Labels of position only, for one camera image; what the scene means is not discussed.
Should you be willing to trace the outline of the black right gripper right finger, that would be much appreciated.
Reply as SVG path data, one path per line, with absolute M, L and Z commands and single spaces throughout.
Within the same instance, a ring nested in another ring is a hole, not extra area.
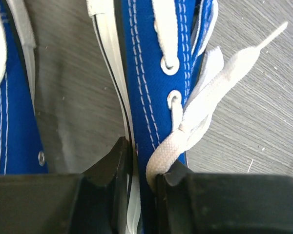
M 195 173 L 156 177 L 161 234 L 293 234 L 293 177 Z

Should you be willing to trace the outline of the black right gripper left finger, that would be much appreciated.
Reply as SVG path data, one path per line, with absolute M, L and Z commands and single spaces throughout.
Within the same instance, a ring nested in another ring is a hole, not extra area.
M 0 175 L 0 234 L 124 234 L 129 143 L 81 174 Z

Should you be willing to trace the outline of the blue sneaker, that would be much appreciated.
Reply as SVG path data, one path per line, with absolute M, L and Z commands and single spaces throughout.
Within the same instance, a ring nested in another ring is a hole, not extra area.
M 102 55 L 117 89 L 133 149 L 128 176 L 127 234 L 157 232 L 155 178 L 209 129 L 217 104 L 254 66 L 260 51 L 288 26 L 224 62 L 206 51 L 215 0 L 89 0 Z

